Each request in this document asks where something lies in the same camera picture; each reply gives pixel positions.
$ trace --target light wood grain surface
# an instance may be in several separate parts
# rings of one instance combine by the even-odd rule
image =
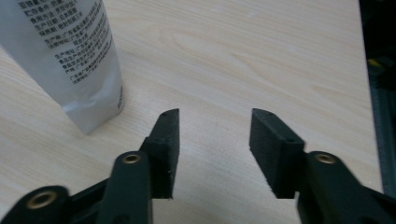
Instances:
[[[381,190],[358,0],[105,0],[126,106],[83,135],[0,50],[0,216],[25,193],[74,194],[138,150],[157,117],[180,108],[173,201],[155,223],[300,223],[248,148],[253,107],[278,114]]]

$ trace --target white packaging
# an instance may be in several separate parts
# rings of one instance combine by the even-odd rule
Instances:
[[[123,109],[102,0],[0,0],[0,44],[83,133]]]

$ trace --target desk surface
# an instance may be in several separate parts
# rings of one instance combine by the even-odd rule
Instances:
[[[299,223],[248,148],[253,107],[380,190],[356,1],[105,0],[126,106],[83,135],[0,50],[0,216],[30,190],[74,194],[138,150],[157,117],[180,108],[173,201],[155,223]]]

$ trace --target wooden table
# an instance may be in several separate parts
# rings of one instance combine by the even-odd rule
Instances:
[[[253,107],[380,190],[356,1],[105,0],[126,106],[83,135],[0,51],[0,216],[25,193],[74,194],[138,150],[165,110],[180,108],[173,201],[155,223],[300,223],[277,200],[248,147]]]

